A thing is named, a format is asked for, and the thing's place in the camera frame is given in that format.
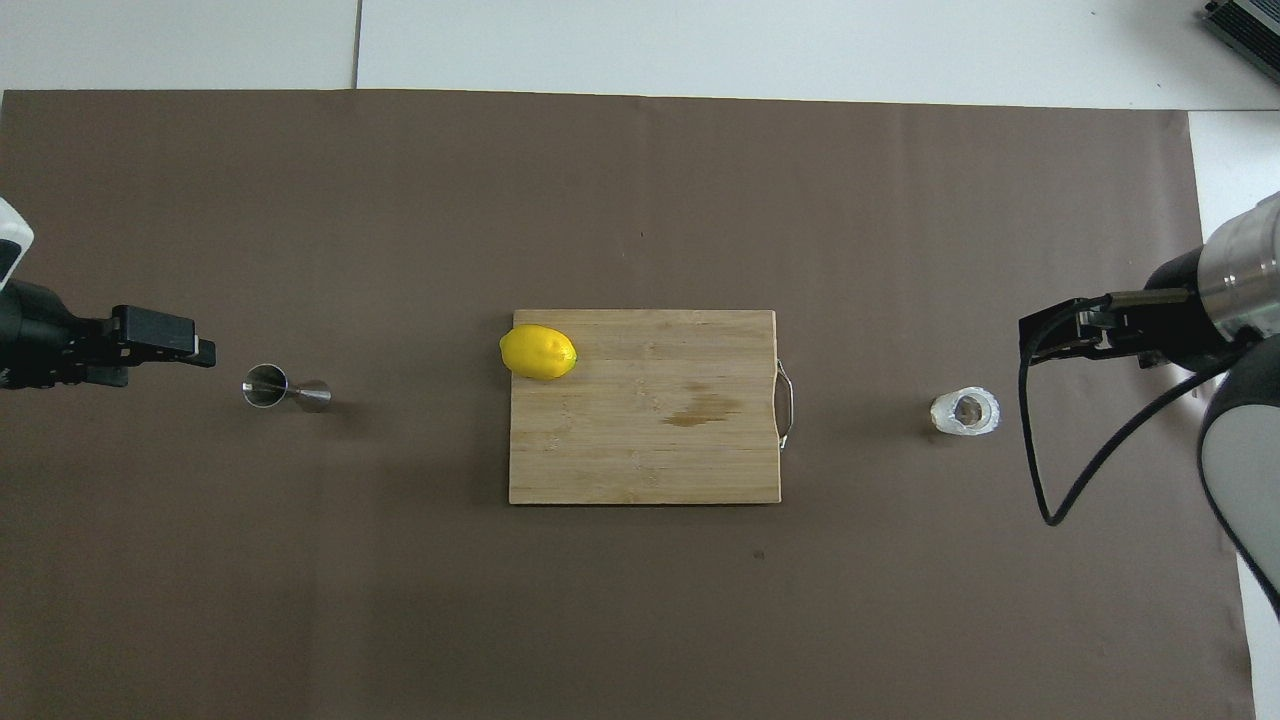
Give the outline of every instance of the cutting board handle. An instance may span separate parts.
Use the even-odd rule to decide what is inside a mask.
[[[791,384],[791,378],[787,377],[787,370],[782,366],[781,357],[778,357],[777,377],[787,388],[787,427],[786,429],[778,427],[778,452],[782,452],[787,448],[787,436],[791,434],[791,428],[796,424],[796,388]]]

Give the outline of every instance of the yellow lemon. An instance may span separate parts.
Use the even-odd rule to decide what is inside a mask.
[[[512,373],[554,380],[577,364],[577,350],[564,333],[545,325],[516,325],[498,341],[502,363]]]

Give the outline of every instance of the brown backdrop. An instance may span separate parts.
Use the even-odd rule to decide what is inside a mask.
[[[0,154],[19,278],[220,352],[0,397],[5,717],[1252,716],[1194,402],[1057,529],[1016,429],[1018,318],[1198,242],[1183,113],[8,92]],[[507,506],[517,307],[777,310],[782,505]],[[1038,370],[1052,495],[1172,378]]]

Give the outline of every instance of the water stain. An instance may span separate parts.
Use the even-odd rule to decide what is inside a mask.
[[[677,428],[692,428],[707,423],[721,423],[728,420],[730,415],[737,415],[742,402],[728,397],[721,397],[707,392],[707,386],[690,383],[689,389],[694,392],[694,400],[680,413],[671,415],[663,423]]]

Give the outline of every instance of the jigger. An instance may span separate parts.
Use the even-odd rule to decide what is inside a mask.
[[[273,407],[285,397],[292,397],[298,402],[298,407],[307,413],[319,413],[333,400],[328,383],[323,380],[291,383],[284,370],[270,363],[264,363],[250,370],[244,375],[244,382],[241,383],[241,391],[244,393],[244,400],[253,407]]]

